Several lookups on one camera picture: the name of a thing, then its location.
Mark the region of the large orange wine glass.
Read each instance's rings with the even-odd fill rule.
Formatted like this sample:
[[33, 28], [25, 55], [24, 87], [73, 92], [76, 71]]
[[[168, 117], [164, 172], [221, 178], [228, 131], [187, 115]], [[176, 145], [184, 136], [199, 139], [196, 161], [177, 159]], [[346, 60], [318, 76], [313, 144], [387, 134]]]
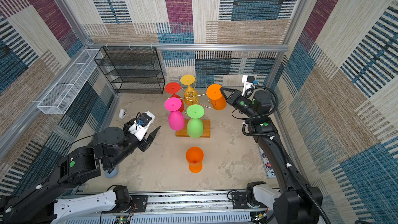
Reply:
[[221, 93], [221, 85], [212, 84], [207, 88], [206, 94], [210, 99], [213, 109], [221, 111], [227, 106], [227, 102]]

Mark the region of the green wine glass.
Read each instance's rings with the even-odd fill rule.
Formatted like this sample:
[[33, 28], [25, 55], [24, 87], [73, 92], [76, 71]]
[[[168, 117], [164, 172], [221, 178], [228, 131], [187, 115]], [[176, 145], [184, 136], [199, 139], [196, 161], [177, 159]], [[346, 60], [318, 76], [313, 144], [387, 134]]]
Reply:
[[204, 116], [205, 110], [200, 105], [191, 105], [187, 109], [187, 115], [190, 117], [187, 124], [187, 134], [191, 138], [200, 138], [204, 132], [204, 126], [201, 118]]

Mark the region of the small orange wine glass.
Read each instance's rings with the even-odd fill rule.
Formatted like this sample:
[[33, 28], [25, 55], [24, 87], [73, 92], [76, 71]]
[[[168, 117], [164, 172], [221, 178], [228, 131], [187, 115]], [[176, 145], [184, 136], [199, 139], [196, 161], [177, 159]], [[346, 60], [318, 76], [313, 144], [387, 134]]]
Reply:
[[199, 147], [191, 147], [186, 152], [186, 160], [192, 173], [199, 173], [203, 168], [204, 152]]

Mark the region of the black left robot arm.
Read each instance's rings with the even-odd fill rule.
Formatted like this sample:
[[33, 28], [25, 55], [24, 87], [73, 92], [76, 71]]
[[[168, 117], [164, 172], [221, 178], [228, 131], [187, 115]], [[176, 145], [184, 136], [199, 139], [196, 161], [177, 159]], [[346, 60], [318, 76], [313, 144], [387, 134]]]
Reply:
[[69, 189], [98, 177], [102, 171], [112, 172], [135, 149], [146, 151], [159, 128], [138, 139], [129, 131], [109, 127], [93, 134], [86, 146], [78, 147], [60, 159], [50, 174], [18, 196], [1, 198], [2, 221], [5, 224], [49, 223], [56, 199]]

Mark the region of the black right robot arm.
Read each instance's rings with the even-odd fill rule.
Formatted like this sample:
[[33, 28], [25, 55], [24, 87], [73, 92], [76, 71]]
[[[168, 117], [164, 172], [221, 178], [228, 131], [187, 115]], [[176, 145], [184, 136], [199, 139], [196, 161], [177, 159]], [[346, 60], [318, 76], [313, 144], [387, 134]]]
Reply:
[[276, 93], [262, 86], [244, 92], [222, 87], [220, 92], [230, 106], [247, 116], [242, 133], [252, 137], [264, 151], [279, 184], [279, 190], [260, 182], [248, 184], [248, 203], [267, 206], [279, 224], [330, 223], [322, 209], [321, 190], [312, 187], [294, 165], [270, 118], [279, 105]]

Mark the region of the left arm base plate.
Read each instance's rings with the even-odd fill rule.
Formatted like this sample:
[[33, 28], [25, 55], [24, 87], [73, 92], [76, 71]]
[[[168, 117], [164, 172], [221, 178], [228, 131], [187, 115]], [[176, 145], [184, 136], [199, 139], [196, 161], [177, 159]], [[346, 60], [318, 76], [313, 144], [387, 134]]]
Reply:
[[148, 203], [148, 195], [132, 195], [128, 203], [122, 203], [115, 206], [106, 213], [144, 213]]

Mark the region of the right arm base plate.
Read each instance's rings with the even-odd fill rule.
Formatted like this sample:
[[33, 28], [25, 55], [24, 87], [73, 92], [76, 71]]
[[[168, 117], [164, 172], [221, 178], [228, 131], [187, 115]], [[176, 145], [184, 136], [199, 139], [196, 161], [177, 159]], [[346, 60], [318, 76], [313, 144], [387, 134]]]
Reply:
[[230, 193], [233, 209], [259, 208], [259, 205], [249, 203], [245, 192], [233, 191]]

